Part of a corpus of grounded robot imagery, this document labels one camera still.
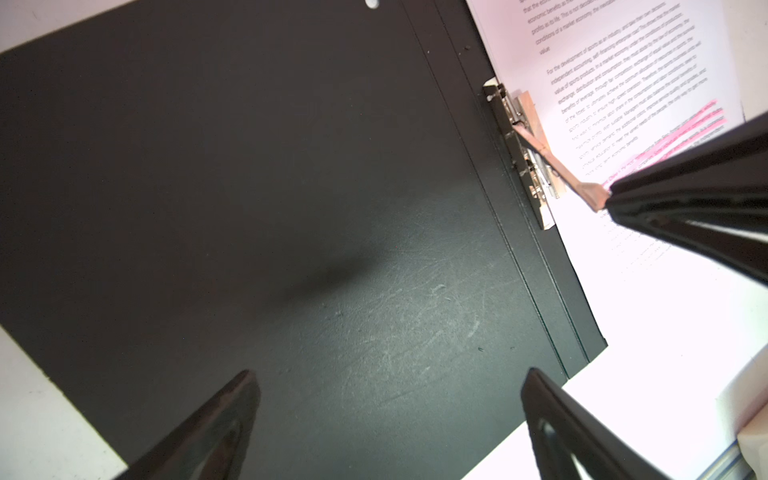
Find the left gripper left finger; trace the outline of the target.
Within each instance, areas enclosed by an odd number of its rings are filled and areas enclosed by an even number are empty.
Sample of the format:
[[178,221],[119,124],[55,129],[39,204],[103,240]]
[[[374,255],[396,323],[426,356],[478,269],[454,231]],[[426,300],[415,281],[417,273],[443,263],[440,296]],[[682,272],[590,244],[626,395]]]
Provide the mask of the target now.
[[237,479],[247,455],[261,398],[243,370],[193,412],[120,479]]

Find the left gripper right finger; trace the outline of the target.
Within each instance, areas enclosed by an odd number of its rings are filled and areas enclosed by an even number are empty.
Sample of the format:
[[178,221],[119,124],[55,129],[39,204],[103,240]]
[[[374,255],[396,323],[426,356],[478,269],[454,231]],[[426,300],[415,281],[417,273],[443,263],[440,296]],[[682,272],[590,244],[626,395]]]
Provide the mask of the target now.
[[543,371],[528,371],[521,389],[527,428],[542,479],[664,479]]

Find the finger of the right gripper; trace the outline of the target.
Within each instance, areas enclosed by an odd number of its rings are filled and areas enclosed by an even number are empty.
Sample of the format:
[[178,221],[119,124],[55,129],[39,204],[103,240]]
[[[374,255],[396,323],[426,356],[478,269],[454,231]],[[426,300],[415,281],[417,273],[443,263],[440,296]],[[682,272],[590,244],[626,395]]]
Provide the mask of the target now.
[[767,212],[716,208],[608,210],[615,223],[714,260],[767,284]]
[[611,187],[606,208],[655,209],[669,202],[767,200],[765,113]]

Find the blue folder black inside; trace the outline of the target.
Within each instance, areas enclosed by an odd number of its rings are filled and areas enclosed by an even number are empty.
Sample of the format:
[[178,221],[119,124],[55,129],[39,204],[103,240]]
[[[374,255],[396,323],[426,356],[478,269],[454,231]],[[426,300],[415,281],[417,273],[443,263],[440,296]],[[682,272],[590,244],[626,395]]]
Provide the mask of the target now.
[[127,460],[237,372],[244,476],[459,478],[606,346],[463,1],[135,1],[1,57],[1,322]]

